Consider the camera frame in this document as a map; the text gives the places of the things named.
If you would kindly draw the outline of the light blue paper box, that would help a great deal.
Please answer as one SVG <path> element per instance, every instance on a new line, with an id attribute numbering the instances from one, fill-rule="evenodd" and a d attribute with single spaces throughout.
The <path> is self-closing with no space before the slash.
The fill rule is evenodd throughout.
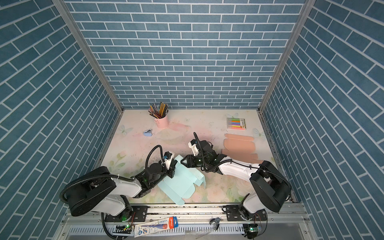
<path id="1" fill-rule="evenodd" d="M 176 156 L 178 163 L 173 178 L 165 177 L 158 187 L 176 204 L 184 205 L 195 192 L 195 186 L 206 186 L 205 176 L 196 168 L 187 168 L 180 163 L 182 156 Z"/>

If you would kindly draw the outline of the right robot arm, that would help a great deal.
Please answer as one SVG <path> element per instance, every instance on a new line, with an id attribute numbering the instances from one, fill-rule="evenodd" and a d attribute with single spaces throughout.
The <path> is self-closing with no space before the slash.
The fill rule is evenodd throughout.
<path id="1" fill-rule="evenodd" d="M 247 194 L 238 205 L 238 213 L 245 220 L 250 220 L 261 210 L 278 213 L 290 197 L 292 186 L 288 180 L 269 161 L 250 164 L 218 154 L 207 141 L 195 138 L 188 143 L 192 155 L 182 160 L 187 168 L 200 168 L 205 173 L 217 173 L 233 176 L 252 184 L 255 192 Z"/>

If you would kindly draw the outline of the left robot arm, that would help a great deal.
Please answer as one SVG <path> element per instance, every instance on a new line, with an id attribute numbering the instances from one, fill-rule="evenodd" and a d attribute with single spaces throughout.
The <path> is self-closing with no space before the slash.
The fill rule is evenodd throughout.
<path id="1" fill-rule="evenodd" d="M 129 218 L 133 208 L 128 198 L 142 198 L 165 177 L 172 178 L 177 163 L 175 159 L 159 161 L 133 178 L 113 175 L 107 167 L 99 167 L 67 184 L 60 199 L 69 205 L 73 217 L 99 212 Z"/>

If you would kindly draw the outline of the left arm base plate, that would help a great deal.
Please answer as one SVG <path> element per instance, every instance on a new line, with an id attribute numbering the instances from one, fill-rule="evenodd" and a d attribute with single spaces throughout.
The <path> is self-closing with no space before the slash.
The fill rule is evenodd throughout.
<path id="1" fill-rule="evenodd" d="M 146 221 L 148 206 L 132 206 L 132 210 L 124 210 L 117 216 L 107 214 L 104 221 L 107 223 L 143 223 Z"/>

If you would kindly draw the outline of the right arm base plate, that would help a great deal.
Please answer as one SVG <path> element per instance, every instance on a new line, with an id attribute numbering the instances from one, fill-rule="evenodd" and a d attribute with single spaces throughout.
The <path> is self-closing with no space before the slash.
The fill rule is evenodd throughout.
<path id="1" fill-rule="evenodd" d="M 248 212 L 241 204 L 226 205 L 222 207 L 222 211 L 226 214 L 227 221 L 266 221 L 268 219 L 265 209 L 259 210 L 254 214 Z"/>

